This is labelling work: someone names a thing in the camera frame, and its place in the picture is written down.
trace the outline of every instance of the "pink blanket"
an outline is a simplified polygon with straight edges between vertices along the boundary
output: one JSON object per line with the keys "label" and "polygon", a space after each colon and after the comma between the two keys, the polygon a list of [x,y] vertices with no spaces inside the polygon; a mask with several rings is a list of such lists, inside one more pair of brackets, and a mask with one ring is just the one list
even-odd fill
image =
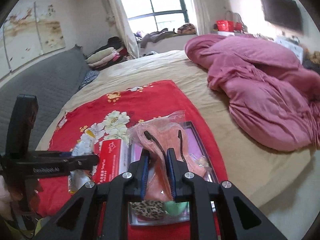
{"label": "pink blanket", "polygon": [[191,39],[187,56],[230,98],[235,122],[259,143],[292,151],[319,146],[320,76],[271,41],[214,34]]}

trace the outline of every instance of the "red and white box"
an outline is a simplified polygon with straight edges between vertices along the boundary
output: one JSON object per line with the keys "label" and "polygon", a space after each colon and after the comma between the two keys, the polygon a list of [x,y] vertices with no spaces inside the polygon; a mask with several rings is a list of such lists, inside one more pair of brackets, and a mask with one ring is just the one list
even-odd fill
{"label": "red and white box", "polygon": [[128,146],[121,139],[103,141],[99,154],[99,164],[92,180],[101,184],[110,182],[114,177],[127,171]]}

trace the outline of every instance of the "metal screw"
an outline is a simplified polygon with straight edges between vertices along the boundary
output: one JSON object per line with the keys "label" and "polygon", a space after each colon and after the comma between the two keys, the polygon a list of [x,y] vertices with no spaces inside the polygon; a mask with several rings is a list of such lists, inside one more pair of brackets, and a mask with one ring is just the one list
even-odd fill
{"label": "metal screw", "polygon": [[184,176],[187,178],[187,179],[192,179],[195,175],[192,173],[192,172],[186,172],[184,174]]}
{"label": "metal screw", "polygon": [[125,179],[130,179],[132,177],[131,172],[125,172],[124,174],[122,174],[122,177]]}
{"label": "metal screw", "polygon": [[93,188],[94,187],[94,182],[93,181],[88,181],[84,185],[86,188]]}
{"label": "metal screw", "polygon": [[232,184],[230,181],[224,181],[222,182],[222,186],[225,187],[225,188],[231,188]]}

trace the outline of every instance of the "black screen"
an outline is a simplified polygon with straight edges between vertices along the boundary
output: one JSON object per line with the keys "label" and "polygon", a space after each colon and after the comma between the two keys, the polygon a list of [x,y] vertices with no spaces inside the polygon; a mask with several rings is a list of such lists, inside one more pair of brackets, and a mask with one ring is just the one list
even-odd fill
{"label": "black screen", "polygon": [[302,18],[294,0],[261,0],[264,19],[288,29],[302,32]]}

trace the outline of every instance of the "red bag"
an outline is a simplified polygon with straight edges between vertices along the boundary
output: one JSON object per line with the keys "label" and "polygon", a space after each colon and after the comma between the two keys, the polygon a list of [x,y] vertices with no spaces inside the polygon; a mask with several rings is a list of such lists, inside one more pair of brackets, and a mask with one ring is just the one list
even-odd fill
{"label": "red bag", "polygon": [[[227,14],[231,13],[231,21],[227,20]],[[233,13],[232,11],[226,11],[225,20],[217,21],[218,31],[221,32],[233,32],[233,31],[243,31],[243,23],[241,17],[238,13]]]}

